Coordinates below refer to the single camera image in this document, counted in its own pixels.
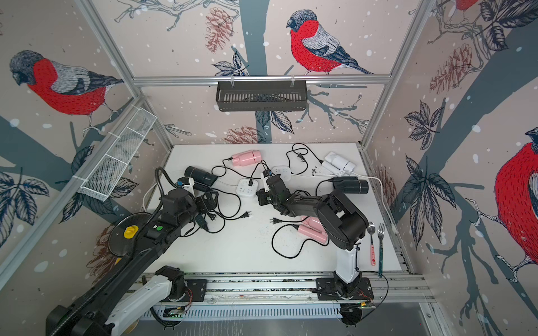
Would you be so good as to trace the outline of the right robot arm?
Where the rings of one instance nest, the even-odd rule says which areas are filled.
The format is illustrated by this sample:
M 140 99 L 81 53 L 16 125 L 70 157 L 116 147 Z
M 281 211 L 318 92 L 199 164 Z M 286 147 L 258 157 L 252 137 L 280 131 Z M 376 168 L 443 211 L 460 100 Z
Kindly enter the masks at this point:
M 368 220 L 340 190 L 321 196 L 297 195 L 289 191 L 279 175 L 263 177 L 259 200 L 271 204 L 283 216 L 313 217 L 337 247 L 334 281 L 336 293 L 350 299 L 359 292 L 361 272 L 358 243 L 367 233 Z

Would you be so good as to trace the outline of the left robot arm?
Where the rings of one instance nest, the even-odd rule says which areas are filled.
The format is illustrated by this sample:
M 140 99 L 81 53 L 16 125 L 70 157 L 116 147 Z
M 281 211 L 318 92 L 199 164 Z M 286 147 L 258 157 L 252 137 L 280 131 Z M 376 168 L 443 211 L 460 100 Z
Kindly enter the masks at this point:
M 191 292 L 184 272 L 164 266 L 132 295 L 127 291 L 144 271 L 181 236 L 189 223 L 201 225 L 217 208 L 217 196 L 194 197 L 174 188 L 161 197 L 154 213 L 140 212 L 122 220 L 109 237 L 110 252 L 119 261 L 68 307 L 58 305 L 46 319 L 47 335 L 122 335 L 162 300 L 181 300 Z

